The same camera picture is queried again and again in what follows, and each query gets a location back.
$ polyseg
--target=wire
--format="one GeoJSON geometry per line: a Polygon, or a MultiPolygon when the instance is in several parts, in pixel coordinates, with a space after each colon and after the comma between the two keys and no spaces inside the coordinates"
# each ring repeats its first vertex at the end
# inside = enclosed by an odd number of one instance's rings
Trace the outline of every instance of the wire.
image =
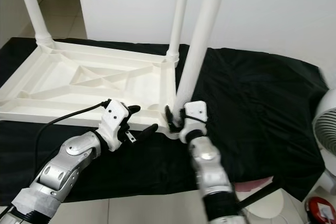
{"type": "Polygon", "coordinates": [[[37,155],[37,154],[38,154],[38,144],[39,144],[39,141],[40,141],[42,132],[43,132],[47,127],[49,127],[50,125],[55,124],[55,123],[58,123],[58,122],[60,122],[60,121],[62,121],[62,120],[64,120],[64,119],[67,119],[67,118],[70,118],[70,117],[72,117],[72,116],[79,115],[79,114],[82,114],[82,113],[85,113],[85,112],[94,110],[94,109],[96,109],[96,108],[98,108],[98,107],[100,107],[100,106],[103,106],[103,107],[106,108],[106,107],[108,106],[108,104],[109,104],[110,101],[111,101],[111,100],[107,100],[107,101],[98,103],[98,104],[96,104],[96,105],[94,105],[94,106],[92,106],[92,107],[89,107],[89,108],[86,108],[86,109],[83,109],[83,110],[80,110],[80,111],[76,111],[76,112],[74,112],[74,113],[70,113],[70,114],[64,115],[64,116],[62,116],[62,117],[60,117],[60,118],[57,118],[57,119],[55,119],[55,120],[53,120],[53,121],[51,121],[51,122],[49,122],[49,123],[43,125],[43,127],[38,131],[38,133],[37,133],[37,135],[36,135],[36,138],[35,138],[35,144],[34,144],[34,160],[33,160],[34,170],[33,170],[32,181],[35,179],[35,177],[37,176],[37,173],[38,173],[38,168],[37,168],[37,166],[38,166],[38,165],[37,165],[37,157],[38,157],[38,155],[37,155]]]}
{"type": "Polygon", "coordinates": [[[5,214],[12,208],[12,204],[10,204],[8,207],[5,208],[5,210],[3,210],[0,214],[0,220],[2,219],[2,217],[5,216],[5,214]]]}
{"type": "Polygon", "coordinates": [[[192,119],[192,120],[195,120],[195,121],[198,121],[198,122],[201,122],[201,123],[206,124],[206,122],[204,122],[203,120],[198,119],[198,118],[195,118],[195,117],[193,117],[193,116],[184,115],[184,118],[189,118],[189,119],[192,119]]]}

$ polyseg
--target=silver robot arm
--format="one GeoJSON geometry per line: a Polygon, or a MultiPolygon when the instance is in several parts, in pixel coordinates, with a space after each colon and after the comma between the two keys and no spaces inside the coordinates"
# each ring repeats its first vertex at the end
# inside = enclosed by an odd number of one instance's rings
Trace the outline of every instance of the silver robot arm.
{"type": "Polygon", "coordinates": [[[188,144],[197,185],[210,224],[245,224],[247,220],[236,208],[236,195],[221,165],[218,149],[206,136],[206,104],[189,102],[182,113],[184,127],[180,140],[188,144]]]}
{"type": "Polygon", "coordinates": [[[79,174],[93,159],[100,156],[102,148],[113,152],[124,141],[134,143],[158,129],[158,125],[154,124],[135,138],[128,131],[127,121],[139,110],[139,106],[126,107],[121,102],[112,100],[102,115],[99,128],[95,132],[66,140],[59,153],[44,166],[31,185],[15,197],[12,201],[14,208],[0,223],[49,223],[70,193],[79,174]]]}

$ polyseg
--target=black cloth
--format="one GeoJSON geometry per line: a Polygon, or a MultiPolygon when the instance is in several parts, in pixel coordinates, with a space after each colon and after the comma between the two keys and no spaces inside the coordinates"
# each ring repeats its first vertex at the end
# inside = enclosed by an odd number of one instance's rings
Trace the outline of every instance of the black cloth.
{"type": "MultiPolygon", "coordinates": [[[[58,41],[165,55],[167,45],[80,39],[58,41]]],[[[35,49],[34,39],[12,38],[0,50],[0,86],[35,49]]],[[[187,45],[180,46],[176,86],[187,45]]],[[[303,200],[324,171],[313,136],[314,110],[327,91],[319,69],[263,52],[208,49],[192,100],[208,109],[208,134],[222,154],[231,182],[274,176],[303,200]]],[[[0,205],[26,187],[33,171],[37,123],[0,121],[0,205]]],[[[66,139],[94,130],[52,125],[41,138],[39,160],[66,139]]],[[[66,201],[171,194],[196,189],[187,146],[163,134],[97,159],[81,174],[66,201]]]]}

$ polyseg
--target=fan grille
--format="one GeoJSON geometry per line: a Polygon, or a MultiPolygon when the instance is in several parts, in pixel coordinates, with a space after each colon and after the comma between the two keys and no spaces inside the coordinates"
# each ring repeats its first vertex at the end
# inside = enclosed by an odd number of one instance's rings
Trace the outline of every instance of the fan grille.
{"type": "Polygon", "coordinates": [[[314,130],[323,147],[336,155],[336,110],[322,114],[316,120],[314,130]]]}

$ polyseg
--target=white fan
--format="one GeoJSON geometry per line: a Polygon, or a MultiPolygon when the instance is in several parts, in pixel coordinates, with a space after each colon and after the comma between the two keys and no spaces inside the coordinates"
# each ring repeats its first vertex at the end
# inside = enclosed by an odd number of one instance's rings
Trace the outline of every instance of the white fan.
{"type": "Polygon", "coordinates": [[[320,101],[313,130],[326,167],[318,185],[336,195],[336,90],[329,90],[320,101]]]}

